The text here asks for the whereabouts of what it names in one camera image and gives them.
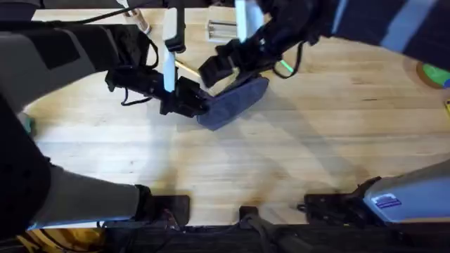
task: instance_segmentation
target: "wood grain surface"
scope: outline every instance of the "wood grain surface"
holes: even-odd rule
[[[79,20],[108,10],[38,11],[35,20]],[[162,55],[162,10],[144,10]],[[207,19],[233,20],[233,9],[186,11],[185,53],[199,67],[214,54]],[[116,16],[102,23],[123,23]],[[149,62],[153,61],[151,53]],[[295,52],[285,59],[293,65]],[[339,39],[306,46],[301,70],[271,82],[260,102],[212,132],[194,119],[158,114],[159,103],[122,107],[105,73],[83,78],[31,104],[36,142],[69,171],[155,194],[192,197],[191,225],[230,224],[238,207],[259,205],[276,223],[301,223],[293,207],[309,192],[350,191],[374,176],[394,176],[450,158],[449,95],[423,85],[415,62]],[[198,80],[188,72],[181,75]],[[215,86],[217,93],[224,84]]]

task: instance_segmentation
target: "white object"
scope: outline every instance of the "white object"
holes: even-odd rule
[[[234,6],[238,38],[244,42],[264,24],[264,14],[255,0],[235,0]]]
[[[170,8],[164,14],[164,27],[162,28],[162,40],[172,39],[176,36],[176,8]],[[164,89],[168,92],[175,90],[175,53],[169,52],[164,45],[164,63],[162,66],[164,75]]]

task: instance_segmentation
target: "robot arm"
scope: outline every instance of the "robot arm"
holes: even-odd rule
[[[259,0],[259,5],[272,19],[243,43],[216,47],[217,55],[199,69],[207,87],[229,76],[233,67],[241,74],[275,71],[275,63],[295,44],[297,69],[302,45],[314,45],[320,36],[383,46],[450,69],[448,1]]]

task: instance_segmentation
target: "blue sticker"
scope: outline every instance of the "blue sticker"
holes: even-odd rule
[[[372,202],[380,209],[401,205],[400,200],[391,193],[372,197]]]

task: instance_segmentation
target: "black cable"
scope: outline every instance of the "black cable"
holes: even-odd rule
[[[297,58],[295,59],[295,65],[292,73],[290,75],[285,76],[284,74],[281,74],[276,68],[272,68],[272,71],[280,78],[287,79],[293,77],[295,74],[297,74],[298,68],[300,67],[300,62],[302,61],[302,52],[303,52],[303,44],[304,41],[300,42],[297,46]]]
[[[122,14],[122,13],[126,13],[127,11],[132,11],[135,8],[142,7],[142,6],[146,5],[146,4],[150,4],[150,3],[154,2],[154,1],[156,1],[156,0],[144,1],[143,3],[137,4],[137,5],[132,6],[132,7],[123,8],[123,9],[120,9],[118,11],[113,11],[111,13],[106,13],[106,14],[103,14],[103,15],[100,15],[100,16],[96,16],[96,17],[93,17],[93,18],[87,18],[85,20],[77,20],[77,21],[65,22],[65,24],[85,25],[85,24],[88,24],[90,22],[99,21],[99,20],[102,20],[102,19],[105,19],[105,18],[112,17],[114,15],[119,15],[119,14]]]
[[[155,55],[156,55],[155,62],[152,65],[147,66],[148,69],[152,70],[156,66],[158,66],[158,64],[160,62],[160,57],[159,57],[159,54],[158,54],[158,47],[155,45],[155,43],[151,39],[149,39],[148,42],[150,42],[150,45],[152,46],[152,48],[153,48],[153,50],[155,52]],[[125,87],[125,99],[120,103],[120,105],[122,105],[122,106],[137,105],[137,104],[140,104],[140,103],[146,103],[146,102],[150,101],[151,99],[152,99],[151,97],[148,97],[148,98],[144,98],[144,99],[141,99],[141,100],[136,100],[136,101],[132,101],[132,102],[128,102],[127,103],[127,100],[128,100],[128,88]]]
[[[127,103],[127,100],[128,100],[128,88],[125,88],[125,99],[120,104],[122,106],[137,105],[137,104],[140,104],[140,103],[146,103],[146,102],[150,101],[151,99],[152,98],[144,98],[144,99],[141,99],[141,100],[135,100],[135,101]]]
[[[216,235],[224,235],[227,233],[230,233],[231,231],[233,231],[234,229],[236,229],[237,227],[239,227],[241,221],[239,221],[238,223],[230,226],[227,229],[224,229],[222,231],[217,231],[217,232],[209,232],[209,233],[196,233],[196,232],[188,232],[188,231],[177,231],[180,232],[184,235],[201,235],[201,236],[216,236]]]

